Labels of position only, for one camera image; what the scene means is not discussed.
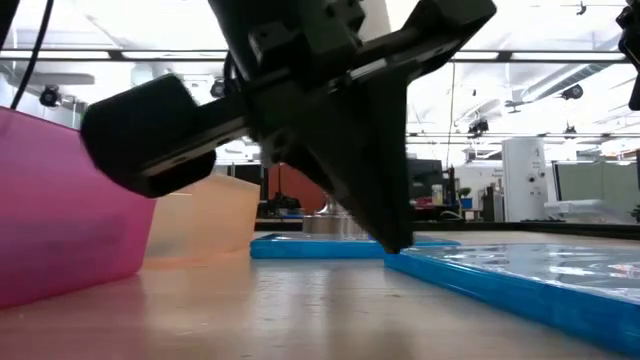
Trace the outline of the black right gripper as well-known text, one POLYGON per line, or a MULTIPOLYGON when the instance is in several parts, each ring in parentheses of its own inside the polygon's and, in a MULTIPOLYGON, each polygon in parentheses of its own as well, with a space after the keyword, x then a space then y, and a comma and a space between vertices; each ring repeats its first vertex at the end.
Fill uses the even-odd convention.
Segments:
POLYGON ((618 49, 637 72, 628 106, 630 110, 640 110, 640 0, 625 2, 626 6, 617 16, 617 24, 622 29, 618 49))

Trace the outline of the small blue disc case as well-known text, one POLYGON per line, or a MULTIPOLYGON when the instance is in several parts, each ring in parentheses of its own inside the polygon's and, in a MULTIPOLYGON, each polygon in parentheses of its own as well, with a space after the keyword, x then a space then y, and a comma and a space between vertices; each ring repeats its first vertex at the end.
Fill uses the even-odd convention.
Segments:
POLYGON ((381 259, 386 252, 370 237, 272 233, 250 242, 252 259, 381 259))

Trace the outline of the cream plastic bin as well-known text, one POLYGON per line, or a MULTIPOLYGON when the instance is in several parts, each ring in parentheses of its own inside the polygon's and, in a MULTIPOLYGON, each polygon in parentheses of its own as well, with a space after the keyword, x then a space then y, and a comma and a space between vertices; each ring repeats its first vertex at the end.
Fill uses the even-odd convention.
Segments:
POLYGON ((176 263, 246 251, 260 187, 213 174, 156 201, 145 260, 176 263))

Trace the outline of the silver table lamp white shade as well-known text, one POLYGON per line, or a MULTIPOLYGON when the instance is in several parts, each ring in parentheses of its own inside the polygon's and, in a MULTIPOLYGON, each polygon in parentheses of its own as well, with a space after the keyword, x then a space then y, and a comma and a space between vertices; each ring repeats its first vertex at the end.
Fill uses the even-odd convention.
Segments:
MULTIPOLYGON (((365 19, 358 30, 363 41, 373 40, 391 31, 386 0, 358 0, 365 19)), ((368 241, 369 234, 329 194, 325 193, 325 204, 320 210, 303 219, 303 232, 317 239, 336 241, 368 241)))

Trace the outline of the green partition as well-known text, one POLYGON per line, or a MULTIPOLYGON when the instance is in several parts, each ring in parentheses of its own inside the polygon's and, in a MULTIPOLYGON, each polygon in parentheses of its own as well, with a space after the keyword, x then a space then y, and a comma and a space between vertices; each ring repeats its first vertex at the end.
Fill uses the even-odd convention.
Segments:
POLYGON ((559 162, 554 167, 559 200, 599 199, 622 208, 640 204, 634 162, 559 162))

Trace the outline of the pink translucent plastic bin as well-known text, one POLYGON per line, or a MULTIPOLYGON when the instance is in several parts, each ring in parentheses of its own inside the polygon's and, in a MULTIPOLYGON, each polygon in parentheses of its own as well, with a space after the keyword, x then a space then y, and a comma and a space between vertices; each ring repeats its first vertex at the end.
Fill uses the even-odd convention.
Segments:
POLYGON ((99 172, 78 131, 0 106, 0 309, 135 275, 154 207, 99 172))

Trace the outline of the white pillar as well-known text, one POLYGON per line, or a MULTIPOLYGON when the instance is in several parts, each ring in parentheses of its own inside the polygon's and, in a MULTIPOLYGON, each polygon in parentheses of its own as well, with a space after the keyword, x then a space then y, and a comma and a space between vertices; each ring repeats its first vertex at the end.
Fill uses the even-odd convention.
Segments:
POLYGON ((548 191, 543 139, 517 137, 504 140, 502 169, 505 220, 544 219, 548 191))

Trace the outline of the black aluminium table frame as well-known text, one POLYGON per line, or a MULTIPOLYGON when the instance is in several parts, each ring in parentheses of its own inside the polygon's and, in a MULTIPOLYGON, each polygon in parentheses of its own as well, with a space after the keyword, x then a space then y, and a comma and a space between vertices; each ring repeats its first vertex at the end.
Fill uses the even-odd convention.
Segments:
POLYGON ((558 221, 414 222, 414 231, 521 231, 640 241, 640 225, 584 224, 558 221))

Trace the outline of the large blue disc case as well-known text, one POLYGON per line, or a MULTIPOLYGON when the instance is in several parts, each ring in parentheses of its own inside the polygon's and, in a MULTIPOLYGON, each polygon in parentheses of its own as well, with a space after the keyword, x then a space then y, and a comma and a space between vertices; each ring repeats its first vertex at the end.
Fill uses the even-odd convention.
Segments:
POLYGON ((640 250, 562 244, 412 247, 386 267, 640 358, 640 250))

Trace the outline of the black monitor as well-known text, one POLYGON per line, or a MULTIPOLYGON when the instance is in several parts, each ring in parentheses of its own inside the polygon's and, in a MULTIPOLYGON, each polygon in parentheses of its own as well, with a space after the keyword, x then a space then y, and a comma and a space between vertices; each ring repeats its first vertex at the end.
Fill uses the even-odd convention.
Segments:
POLYGON ((432 186, 443 184, 444 176, 440 160, 409 159, 407 166, 410 199, 430 197, 432 186))

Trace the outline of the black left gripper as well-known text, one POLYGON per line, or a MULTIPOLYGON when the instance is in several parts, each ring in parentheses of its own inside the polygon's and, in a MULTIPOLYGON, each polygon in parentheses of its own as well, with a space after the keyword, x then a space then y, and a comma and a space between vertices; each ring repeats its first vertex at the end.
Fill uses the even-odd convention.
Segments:
POLYGON ((225 96, 194 101, 174 74, 92 104, 80 136, 94 165, 157 198, 202 179, 243 136, 303 173, 380 238, 376 139, 356 122, 355 78, 409 83, 446 64, 496 13, 493 0, 417 0, 404 25, 359 38, 358 0, 210 0, 228 41, 225 96))

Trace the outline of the dark background robot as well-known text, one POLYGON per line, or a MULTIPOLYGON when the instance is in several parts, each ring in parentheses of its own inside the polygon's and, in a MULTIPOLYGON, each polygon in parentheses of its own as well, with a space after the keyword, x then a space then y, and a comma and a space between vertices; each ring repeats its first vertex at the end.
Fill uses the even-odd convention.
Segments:
POLYGON ((304 209, 297 198, 277 192, 267 201, 267 214, 274 218, 297 218, 304 215, 304 209))

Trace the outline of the white plastic-covered table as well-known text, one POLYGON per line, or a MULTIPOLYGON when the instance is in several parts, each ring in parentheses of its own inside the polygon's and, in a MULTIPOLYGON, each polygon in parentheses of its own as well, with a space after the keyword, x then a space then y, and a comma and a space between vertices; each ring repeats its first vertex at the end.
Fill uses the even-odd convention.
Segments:
POLYGON ((547 202, 544 204, 544 210, 550 218, 568 223, 637 224, 629 212, 616 209, 599 199, 547 202))

